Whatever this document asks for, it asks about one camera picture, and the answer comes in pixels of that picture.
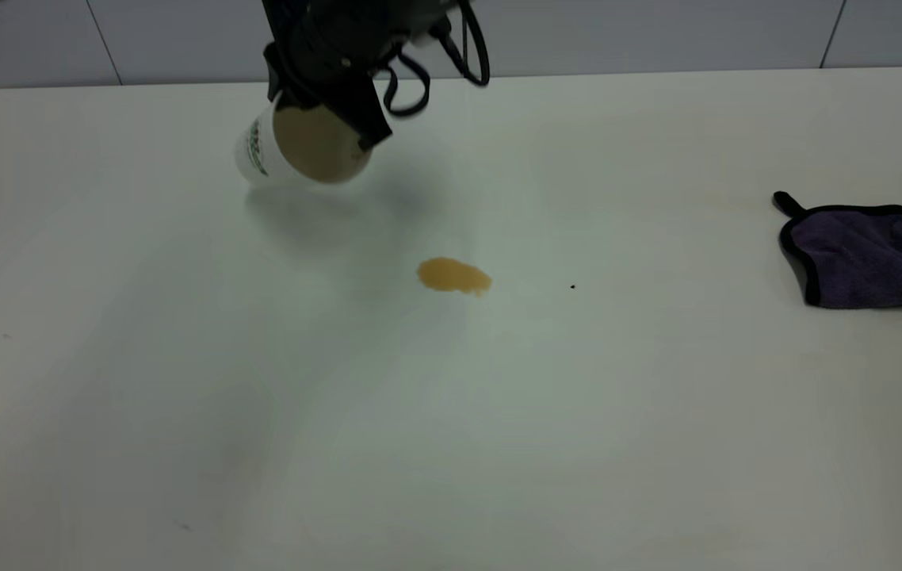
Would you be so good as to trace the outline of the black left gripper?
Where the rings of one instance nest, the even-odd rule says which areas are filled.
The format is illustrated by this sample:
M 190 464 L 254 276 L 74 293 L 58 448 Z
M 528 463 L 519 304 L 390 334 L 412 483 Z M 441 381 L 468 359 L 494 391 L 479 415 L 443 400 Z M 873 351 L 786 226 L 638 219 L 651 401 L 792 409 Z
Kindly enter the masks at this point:
M 266 1 L 263 50 L 271 109 L 299 108 L 292 86 L 324 88 L 324 105 L 372 151 L 391 135 L 370 72 L 426 35 L 453 1 Z

